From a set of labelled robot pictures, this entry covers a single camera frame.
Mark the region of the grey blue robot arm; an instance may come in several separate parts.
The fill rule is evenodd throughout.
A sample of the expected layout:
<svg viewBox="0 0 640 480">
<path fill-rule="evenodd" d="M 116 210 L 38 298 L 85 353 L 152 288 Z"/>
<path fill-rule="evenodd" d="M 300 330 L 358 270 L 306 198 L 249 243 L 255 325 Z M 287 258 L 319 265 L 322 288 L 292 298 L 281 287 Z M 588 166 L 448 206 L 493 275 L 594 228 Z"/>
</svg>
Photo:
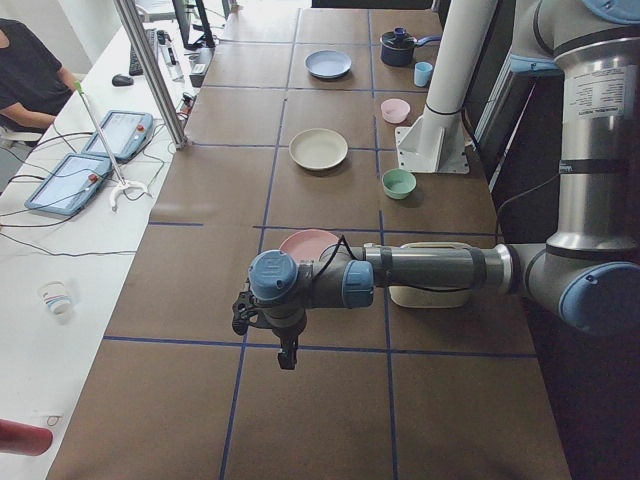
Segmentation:
<svg viewBox="0 0 640 480">
<path fill-rule="evenodd" d="M 232 327 L 272 331 L 291 370 L 313 308 L 360 308 L 378 287 L 444 293 L 493 286 L 522 294 L 592 335 L 639 322 L 638 250 L 625 220 L 639 134 L 639 5 L 635 1 L 520 1 L 511 68 L 564 75 L 558 226 L 542 244 L 491 249 L 398 248 L 345 240 L 319 260 L 269 250 L 250 264 Z"/>
</svg>

